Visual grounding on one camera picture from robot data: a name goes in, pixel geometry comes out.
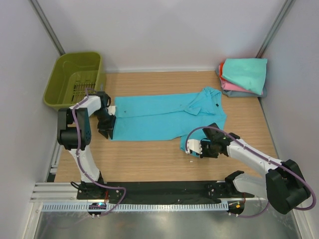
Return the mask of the blue t shirt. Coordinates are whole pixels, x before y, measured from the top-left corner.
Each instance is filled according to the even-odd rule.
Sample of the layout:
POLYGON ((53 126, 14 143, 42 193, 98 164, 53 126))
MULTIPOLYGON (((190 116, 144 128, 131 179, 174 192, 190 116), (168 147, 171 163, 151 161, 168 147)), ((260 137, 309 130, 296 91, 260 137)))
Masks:
POLYGON ((114 141, 168 141, 180 138, 185 150, 188 135, 201 140, 199 127, 217 124, 224 128, 222 93, 205 87, 199 93, 116 97, 114 141))

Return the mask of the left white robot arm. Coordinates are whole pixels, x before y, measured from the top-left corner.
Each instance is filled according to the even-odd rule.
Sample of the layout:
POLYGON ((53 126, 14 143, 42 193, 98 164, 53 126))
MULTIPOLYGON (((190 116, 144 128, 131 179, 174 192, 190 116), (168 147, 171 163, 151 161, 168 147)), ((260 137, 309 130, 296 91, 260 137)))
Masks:
POLYGON ((111 98, 104 91, 87 94, 74 106, 58 110, 57 141, 73 156, 81 175, 79 184, 71 182, 78 190, 77 199, 102 199, 107 193, 89 146, 92 138, 90 116, 98 120, 98 133, 112 139, 115 112, 116 107, 111 105, 111 98))

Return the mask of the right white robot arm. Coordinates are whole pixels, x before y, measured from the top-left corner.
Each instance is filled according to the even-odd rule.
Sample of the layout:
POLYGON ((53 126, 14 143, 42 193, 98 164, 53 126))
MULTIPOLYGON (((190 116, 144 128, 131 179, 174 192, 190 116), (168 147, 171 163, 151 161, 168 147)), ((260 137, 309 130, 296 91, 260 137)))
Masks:
POLYGON ((259 177, 246 173, 234 176, 232 184, 237 191, 266 199, 279 213, 287 214, 312 196, 301 170, 293 160, 281 161, 247 144, 233 133, 225 133, 216 124, 202 128, 208 145, 202 147, 214 157, 224 154, 254 169, 259 177))

